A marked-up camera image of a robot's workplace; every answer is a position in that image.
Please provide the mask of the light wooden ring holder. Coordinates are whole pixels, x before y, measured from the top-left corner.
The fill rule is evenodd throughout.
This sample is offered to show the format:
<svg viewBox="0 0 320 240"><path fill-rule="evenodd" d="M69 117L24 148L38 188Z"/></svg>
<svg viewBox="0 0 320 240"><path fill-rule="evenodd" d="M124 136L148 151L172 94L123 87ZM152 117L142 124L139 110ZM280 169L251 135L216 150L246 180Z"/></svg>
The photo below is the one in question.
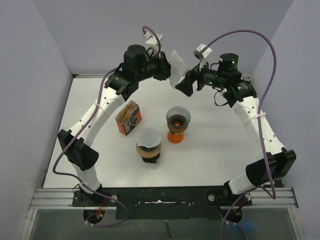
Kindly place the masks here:
<svg viewBox="0 0 320 240"><path fill-rule="evenodd" d="M136 151L137 153L142 157L142 158L146 158L146 159L151 159L154 158L155 156L157 156L162 148L162 144L160 143L159 145L157 145L155 147L155 149L151 150L151 151L146 151L141 149L138 144L136 144Z"/></svg>

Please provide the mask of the white paper coffee filter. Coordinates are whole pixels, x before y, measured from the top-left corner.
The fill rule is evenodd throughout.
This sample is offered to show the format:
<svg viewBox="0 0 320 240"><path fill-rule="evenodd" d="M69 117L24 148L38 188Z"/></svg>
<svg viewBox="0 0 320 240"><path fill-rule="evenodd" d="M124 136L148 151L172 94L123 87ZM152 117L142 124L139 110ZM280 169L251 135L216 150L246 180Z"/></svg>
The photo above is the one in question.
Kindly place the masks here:
<svg viewBox="0 0 320 240"><path fill-rule="evenodd" d="M161 143L162 135L151 127L143 128L133 141L138 145L146 148L154 148Z"/></svg>

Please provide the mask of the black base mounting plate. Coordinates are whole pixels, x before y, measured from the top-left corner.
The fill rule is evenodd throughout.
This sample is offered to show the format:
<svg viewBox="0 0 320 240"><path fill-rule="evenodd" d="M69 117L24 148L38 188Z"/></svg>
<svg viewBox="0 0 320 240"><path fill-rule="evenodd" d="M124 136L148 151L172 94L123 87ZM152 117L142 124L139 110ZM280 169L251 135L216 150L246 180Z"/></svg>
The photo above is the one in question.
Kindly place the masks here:
<svg viewBox="0 0 320 240"><path fill-rule="evenodd" d="M98 190L108 198L77 190L72 206L114 210L115 219L123 220L218 220L230 206L251 206L249 197L232 194L225 186L176 187L102 187Z"/></svg>

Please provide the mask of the blue glass dripper cone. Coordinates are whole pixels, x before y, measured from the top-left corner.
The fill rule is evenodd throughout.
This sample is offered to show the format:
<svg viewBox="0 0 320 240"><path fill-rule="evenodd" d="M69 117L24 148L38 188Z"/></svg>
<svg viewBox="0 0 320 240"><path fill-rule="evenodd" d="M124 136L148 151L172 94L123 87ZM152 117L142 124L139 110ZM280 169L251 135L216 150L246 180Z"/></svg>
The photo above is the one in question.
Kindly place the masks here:
<svg viewBox="0 0 320 240"><path fill-rule="evenodd" d="M142 146L142 145L139 146L139 149L144 151L144 152L152 152L156 148L157 148L157 146L154 146L154 147L146 147L146 146Z"/></svg>

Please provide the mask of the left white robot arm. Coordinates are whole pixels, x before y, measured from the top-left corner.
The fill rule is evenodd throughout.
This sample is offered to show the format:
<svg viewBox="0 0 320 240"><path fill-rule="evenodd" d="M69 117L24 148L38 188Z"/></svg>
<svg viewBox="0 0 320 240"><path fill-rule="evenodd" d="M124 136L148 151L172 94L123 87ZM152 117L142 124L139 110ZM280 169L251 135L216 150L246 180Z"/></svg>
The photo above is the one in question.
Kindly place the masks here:
<svg viewBox="0 0 320 240"><path fill-rule="evenodd" d="M130 45L123 55L123 62L106 73L100 83L97 99L86 113L69 130L61 129L58 141L62 152L76 170L74 178L84 191L84 200L95 206L100 203L102 186L95 164L99 153L91 148L95 137L113 112L125 103L139 88L141 81L154 78L159 81L171 76L171 65L159 46L145 48Z"/></svg>

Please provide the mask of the orange coffee filter box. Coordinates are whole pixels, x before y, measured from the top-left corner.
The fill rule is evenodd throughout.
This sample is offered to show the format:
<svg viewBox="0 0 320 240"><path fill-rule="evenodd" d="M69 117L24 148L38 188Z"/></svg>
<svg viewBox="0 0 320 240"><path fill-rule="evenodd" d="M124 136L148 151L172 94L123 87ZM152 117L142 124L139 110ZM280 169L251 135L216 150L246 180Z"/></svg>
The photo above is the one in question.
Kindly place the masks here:
<svg viewBox="0 0 320 240"><path fill-rule="evenodd" d="M115 121L119 132L127 136L142 121L139 105L131 100L117 114Z"/></svg>

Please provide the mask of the dark wooden ring holder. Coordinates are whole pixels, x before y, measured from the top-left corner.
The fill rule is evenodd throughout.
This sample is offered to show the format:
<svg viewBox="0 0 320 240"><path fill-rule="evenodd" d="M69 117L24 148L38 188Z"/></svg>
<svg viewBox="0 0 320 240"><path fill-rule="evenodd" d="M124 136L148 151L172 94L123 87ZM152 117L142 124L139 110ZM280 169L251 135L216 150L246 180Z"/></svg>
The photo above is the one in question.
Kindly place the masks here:
<svg viewBox="0 0 320 240"><path fill-rule="evenodd" d="M173 135L180 134L186 131L188 124L181 124L180 122L169 122L167 124L169 132Z"/></svg>

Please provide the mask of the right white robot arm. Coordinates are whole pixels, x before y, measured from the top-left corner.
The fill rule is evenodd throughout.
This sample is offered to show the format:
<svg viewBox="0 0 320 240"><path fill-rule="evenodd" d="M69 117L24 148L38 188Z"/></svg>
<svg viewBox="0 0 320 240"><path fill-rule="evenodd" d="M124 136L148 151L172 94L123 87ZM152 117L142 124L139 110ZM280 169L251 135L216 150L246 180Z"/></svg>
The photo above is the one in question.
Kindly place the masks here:
<svg viewBox="0 0 320 240"><path fill-rule="evenodd" d="M238 70L238 60L235 53L221 54L216 70L208 63L199 64L187 71L175 86L188 97L194 92L193 83L197 83L198 91L204 86L219 90L252 141L257 160L247 165L243 174L230 180L222 192L223 200L230 205L239 201L242 193L285 177L297 158L272 130L265 112L259 108L260 101L252 83L244 80Z"/></svg>

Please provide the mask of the orange glass carafe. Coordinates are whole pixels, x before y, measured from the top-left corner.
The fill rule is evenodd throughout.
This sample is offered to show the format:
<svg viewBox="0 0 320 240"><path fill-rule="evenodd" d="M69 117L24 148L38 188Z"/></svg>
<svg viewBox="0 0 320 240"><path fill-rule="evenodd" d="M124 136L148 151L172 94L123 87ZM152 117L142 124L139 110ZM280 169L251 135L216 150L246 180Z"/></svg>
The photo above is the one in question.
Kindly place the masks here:
<svg viewBox="0 0 320 240"><path fill-rule="evenodd" d="M180 133L172 133L170 130L167 132L167 139L173 144L179 144L184 140L185 134L183 132Z"/></svg>

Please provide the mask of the grey glass dripper cone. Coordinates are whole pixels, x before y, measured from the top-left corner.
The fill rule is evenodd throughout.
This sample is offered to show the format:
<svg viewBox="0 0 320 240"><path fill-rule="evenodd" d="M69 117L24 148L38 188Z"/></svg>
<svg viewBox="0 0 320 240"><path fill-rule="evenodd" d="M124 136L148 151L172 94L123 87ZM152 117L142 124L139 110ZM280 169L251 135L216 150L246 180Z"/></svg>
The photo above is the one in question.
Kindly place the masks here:
<svg viewBox="0 0 320 240"><path fill-rule="evenodd" d="M191 113L182 106L174 106L166 113L166 121L174 127L182 128L191 121Z"/></svg>

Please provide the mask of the dark green glass dripper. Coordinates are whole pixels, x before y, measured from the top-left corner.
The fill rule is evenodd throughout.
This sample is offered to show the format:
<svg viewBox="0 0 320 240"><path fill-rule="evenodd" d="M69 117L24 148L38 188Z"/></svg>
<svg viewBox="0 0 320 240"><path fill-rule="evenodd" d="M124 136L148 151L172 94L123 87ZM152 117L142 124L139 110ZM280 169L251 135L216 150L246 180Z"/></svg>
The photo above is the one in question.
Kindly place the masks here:
<svg viewBox="0 0 320 240"><path fill-rule="evenodd" d="M151 158L142 157L142 160L145 163L156 164L157 160L159 159L159 157L160 157L160 154L158 154L158 155L156 155L154 157L151 157Z"/></svg>

